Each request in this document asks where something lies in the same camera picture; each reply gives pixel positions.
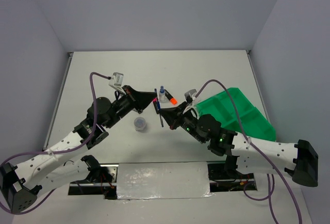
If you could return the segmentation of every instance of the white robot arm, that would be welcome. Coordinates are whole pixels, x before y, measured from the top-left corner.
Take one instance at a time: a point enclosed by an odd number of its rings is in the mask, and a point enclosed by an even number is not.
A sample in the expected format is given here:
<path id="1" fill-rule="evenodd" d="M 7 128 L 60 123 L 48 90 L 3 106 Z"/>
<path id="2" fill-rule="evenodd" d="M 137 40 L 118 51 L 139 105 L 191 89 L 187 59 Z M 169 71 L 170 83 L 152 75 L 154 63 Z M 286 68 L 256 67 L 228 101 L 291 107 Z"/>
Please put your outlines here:
<path id="1" fill-rule="evenodd" d="M 17 214 L 29 208 L 36 199 L 64 184 L 87 179 L 90 182 L 102 175 L 108 182 L 116 181 L 116 174 L 109 173 L 106 167 L 100 166 L 92 156 L 84 156 L 80 161 L 63 166 L 71 158 L 99 144 L 108 133 L 105 128 L 113 127 L 131 110 L 141 113 L 156 97 L 154 92 L 139 92 L 130 86 L 121 86 L 123 75 L 115 73 L 110 85 L 116 89 L 120 98 L 110 102 L 107 98 L 98 98 L 96 127 L 94 124 L 94 104 L 87 110 L 87 117 L 63 140 L 16 166 L 5 163 L 0 166 L 0 188 L 6 199 L 10 212 Z M 221 123 L 211 115 L 196 118 L 191 111 L 185 111 L 188 103 L 177 107 L 160 109 L 162 115 L 175 130 L 179 126 L 201 143 L 208 142 L 208 149 L 218 156 L 227 155 L 223 173 L 231 178 L 261 172 L 275 174 L 276 171 L 252 146 L 252 141 L 269 157 L 281 173 L 292 177 L 298 184 L 315 187 L 318 184 L 318 155 L 309 142 L 299 140 L 298 143 L 276 143 L 245 137 L 237 132 L 221 128 Z"/>

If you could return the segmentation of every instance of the green plastic tray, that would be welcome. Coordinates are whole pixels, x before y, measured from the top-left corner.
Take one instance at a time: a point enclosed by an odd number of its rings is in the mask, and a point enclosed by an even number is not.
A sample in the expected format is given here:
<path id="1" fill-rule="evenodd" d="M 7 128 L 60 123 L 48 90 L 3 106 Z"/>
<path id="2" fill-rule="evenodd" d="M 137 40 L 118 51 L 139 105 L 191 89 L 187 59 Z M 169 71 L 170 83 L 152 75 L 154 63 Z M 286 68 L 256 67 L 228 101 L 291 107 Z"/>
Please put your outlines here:
<path id="1" fill-rule="evenodd" d="M 254 138 L 276 141 L 274 127 L 250 103 L 240 89 L 229 88 L 228 91 L 236 104 L 245 133 Z M 221 127 L 242 133 L 234 107 L 225 91 L 200 102 L 196 108 L 199 116 L 211 114 L 217 121 L 221 122 Z"/>

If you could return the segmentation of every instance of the marker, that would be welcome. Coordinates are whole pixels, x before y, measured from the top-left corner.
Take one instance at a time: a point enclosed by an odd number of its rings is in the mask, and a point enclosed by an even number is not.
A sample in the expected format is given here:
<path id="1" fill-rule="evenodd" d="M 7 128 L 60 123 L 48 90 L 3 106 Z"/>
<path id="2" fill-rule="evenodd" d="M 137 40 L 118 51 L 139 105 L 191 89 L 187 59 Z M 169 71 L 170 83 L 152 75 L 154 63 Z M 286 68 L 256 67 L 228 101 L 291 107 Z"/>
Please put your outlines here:
<path id="1" fill-rule="evenodd" d="M 156 102 L 157 102 L 158 110 L 160 110 L 160 103 L 159 103 L 158 97 L 156 97 Z M 164 127 L 164 123 L 163 123 L 163 119 L 161 118 L 161 114 L 159 114 L 159 119 L 160 119 L 161 127 Z"/>
<path id="2" fill-rule="evenodd" d="M 175 98 L 173 98 L 172 95 L 170 95 L 170 93 L 165 90 L 165 97 L 170 100 L 170 102 L 173 104 L 173 105 L 176 105 L 177 104 L 177 100 Z"/>
<path id="3" fill-rule="evenodd" d="M 157 107 L 157 99 L 156 98 L 153 100 L 153 104 L 154 104 L 154 107 L 155 107 L 156 114 L 159 114 L 159 110 L 158 110 L 158 107 Z"/>

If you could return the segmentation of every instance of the white wall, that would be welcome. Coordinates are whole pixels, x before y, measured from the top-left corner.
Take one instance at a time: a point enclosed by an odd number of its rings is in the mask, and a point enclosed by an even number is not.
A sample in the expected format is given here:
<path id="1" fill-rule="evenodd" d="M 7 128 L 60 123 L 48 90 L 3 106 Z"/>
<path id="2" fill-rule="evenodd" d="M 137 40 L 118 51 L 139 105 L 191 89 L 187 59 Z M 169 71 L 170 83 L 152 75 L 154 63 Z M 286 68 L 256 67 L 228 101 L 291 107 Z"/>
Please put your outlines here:
<path id="1" fill-rule="evenodd" d="M 329 0 L 278 0 L 252 49 L 278 138 L 319 153 L 319 187 L 303 189 L 314 224 L 330 219 L 329 41 Z"/>
<path id="2" fill-rule="evenodd" d="M 251 49 L 276 0 L 38 0 L 67 51 Z"/>
<path id="3" fill-rule="evenodd" d="M 42 149 L 68 56 L 34 0 L 0 0 L 0 40 L 3 161 Z M 11 220 L 0 210 L 2 224 Z"/>

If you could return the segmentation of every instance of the small bottle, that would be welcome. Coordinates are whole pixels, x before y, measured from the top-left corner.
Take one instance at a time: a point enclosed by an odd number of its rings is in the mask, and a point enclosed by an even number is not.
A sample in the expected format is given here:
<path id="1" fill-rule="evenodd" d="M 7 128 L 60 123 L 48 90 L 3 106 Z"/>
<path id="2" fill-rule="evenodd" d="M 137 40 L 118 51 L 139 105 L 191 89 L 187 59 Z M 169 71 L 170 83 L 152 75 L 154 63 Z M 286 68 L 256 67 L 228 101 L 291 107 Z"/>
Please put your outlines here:
<path id="1" fill-rule="evenodd" d="M 160 90 L 159 90 L 159 102 L 160 103 L 164 103 L 166 101 L 165 99 L 165 90 L 164 90 L 164 86 L 161 86 L 160 87 Z"/>

